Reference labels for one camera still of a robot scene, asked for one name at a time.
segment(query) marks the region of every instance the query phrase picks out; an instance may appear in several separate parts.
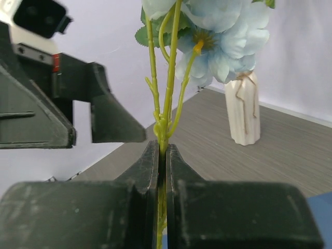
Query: robotic arm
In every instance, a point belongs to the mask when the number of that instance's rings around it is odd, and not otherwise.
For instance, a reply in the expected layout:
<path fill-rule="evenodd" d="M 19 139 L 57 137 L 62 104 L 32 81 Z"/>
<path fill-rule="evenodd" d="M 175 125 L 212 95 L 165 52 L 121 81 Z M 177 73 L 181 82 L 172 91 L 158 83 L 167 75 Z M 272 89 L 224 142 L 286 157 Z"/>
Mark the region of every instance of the robotic arm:
<path fill-rule="evenodd" d="M 71 148 L 74 100 L 91 104 L 93 143 L 145 140 L 105 68 L 59 52 L 52 37 L 71 22 L 53 0 L 0 1 L 0 149 Z"/>

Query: white wall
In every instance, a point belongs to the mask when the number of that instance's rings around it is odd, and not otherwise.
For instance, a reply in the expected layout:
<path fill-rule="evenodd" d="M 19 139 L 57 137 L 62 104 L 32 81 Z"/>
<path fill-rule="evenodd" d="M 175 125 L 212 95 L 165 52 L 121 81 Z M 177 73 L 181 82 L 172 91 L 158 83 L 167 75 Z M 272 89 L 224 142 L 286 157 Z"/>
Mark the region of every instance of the white wall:
<path fill-rule="evenodd" d="M 257 57 L 262 102 L 332 122 L 331 9 L 331 0 L 276 0 Z"/>
<path fill-rule="evenodd" d="M 66 35 L 55 37 L 60 49 L 107 67 L 108 80 L 120 103 L 144 126 L 153 123 L 153 99 L 144 81 L 150 76 L 148 49 L 135 41 L 142 26 L 140 0 L 66 0 L 74 18 Z M 167 67 L 157 53 L 160 95 L 164 96 Z M 179 82 L 174 99 L 178 98 Z M 187 91 L 187 98 L 194 94 Z M 85 170 L 121 144 L 91 144 L 89 105 L 75 103 L 77 146 L 68 150 L 0 150 L 0 196 L 19 181 L 68 179 Z"/>

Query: blue object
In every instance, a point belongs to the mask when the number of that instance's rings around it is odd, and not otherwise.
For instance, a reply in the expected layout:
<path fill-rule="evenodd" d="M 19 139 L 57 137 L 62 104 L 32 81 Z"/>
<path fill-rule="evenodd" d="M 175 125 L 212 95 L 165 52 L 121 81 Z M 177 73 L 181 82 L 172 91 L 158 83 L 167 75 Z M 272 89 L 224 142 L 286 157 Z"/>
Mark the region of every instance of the blue object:
<path fill-rule="evenodd" d="M 308 198 L 309 207 L 325 242 L 332 249 L 332 192 Z M 162 237 L 162 249 L 167 249 L 167 235 Z"/>

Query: flower stem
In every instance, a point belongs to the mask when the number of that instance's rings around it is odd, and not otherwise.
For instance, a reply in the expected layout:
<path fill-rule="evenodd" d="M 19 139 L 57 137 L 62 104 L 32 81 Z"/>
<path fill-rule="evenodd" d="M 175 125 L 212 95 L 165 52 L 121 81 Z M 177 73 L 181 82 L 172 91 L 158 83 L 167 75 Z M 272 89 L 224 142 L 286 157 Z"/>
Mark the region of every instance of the flower stem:
<path fill-rule="evenodd" d="M 179 123 L 181 112 L 182 112 L 182 107 L 183 107 L 183 98 L 185 96 L 186 87 L 189 83 L 190 70 L 191 70 L 191 67 L 192 67 L 193 62 L 195 61 L 196 57 L 201 54 L 201 49 L 202 49 L 203 45 L 204 45 L 204 43 L 202 41 L 199 41 L 192 50 L 192 55 L 191 55 L 188 65 L 187 65 L 187 68 L 185 71 L 185 76 L 184 76 L 184 79 L 181 84 L 181 91 L 180 91 L 180 96 L 178 98 L 178 105 L 177 105 L 177 109 L 176 109 L 174 124 L 173 124 L 171 130 L 167 133 L 167 138 L 170 138 L 173 135 L 173 133 Z"/>
<path fill-rule="evenodd" d="M 169 68 L 168 68 L 168 78 L 167 78 L 167 88 L 165 94 L 165 102 L 163 113 L 160 119 L 161 125 L 161 133 L 160 133 L 160 154 L 161 156 L 165 156 L 167 146 L 168 146 L 168 126 L 169 126 L 169 111 L 170 111 L 170 104 L 171 98 L 174 91 L 174 77 L 175 77 L 175 60 L 176 60 L 176 50 L 177 50 L 177 32 L 179 26 L 179 19 L 181 14 L 181 4 L 182 0 L 177 0 L 175 4 L 174 10 L 174 20 L 173 20 L 173 27 L 172 27 L 172 40 L 171 40 L 171 52 L 170 52 L 170 61 L 169 61 Z"/>
<path fill-rule="evenodd" d="M 145 17 L 146 27 L 147 27 L 147 37 L 149 44 L 149 55 L 150 55 L 150 66 L 151 66 L 151 75 L 152 75 L 152 83 L 148 77 L 145 78 L 145 81 L 150 87 L 152 95 L 154 97 L 155 111 L 154 117 L 157 125 L 160 121 L 160 105 L 159 105 L 159 92 L 158 92 L 158 82 L 157 82 L 157 69 L 156 69 L 156 55 L 155 55 L 155 47 L 153 41 L 153 32 L 152 32 L 152 23 L 148 16 Z"/>
<path fill-rule="evenodd" d="M 170 56 L 168 55 L 166 49 L 165 49 L 165 44 L 164 44 L 164 33 L 165 33 L 165 27 L 168 23 L 168 21 L 171 19 L 171 16 L 174 14 L 175 11 L 175 6 L 172 7 L 170 12 L 168 12 L 164 18 L 164 20 L 161 23 L 160 29 L 159 29 L 159 35 L 158 35 L 158 41 L 159 41 L 159 46 L 162 55 L 164 56 L 165 60 L 169 63 L 170 62 Z"/>

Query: ceramic vase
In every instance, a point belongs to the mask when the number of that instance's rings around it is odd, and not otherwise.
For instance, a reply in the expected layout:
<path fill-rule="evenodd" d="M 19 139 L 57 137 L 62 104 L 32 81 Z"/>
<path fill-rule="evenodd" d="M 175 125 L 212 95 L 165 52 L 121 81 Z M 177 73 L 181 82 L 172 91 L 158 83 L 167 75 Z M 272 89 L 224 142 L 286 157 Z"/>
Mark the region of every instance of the ceramic vase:
<path fill-rule="evenodd" d="M 243 146 L 260 139 L 258 83 L 254 72 L 245 72 L 225 85 L 232 139 Z"/>

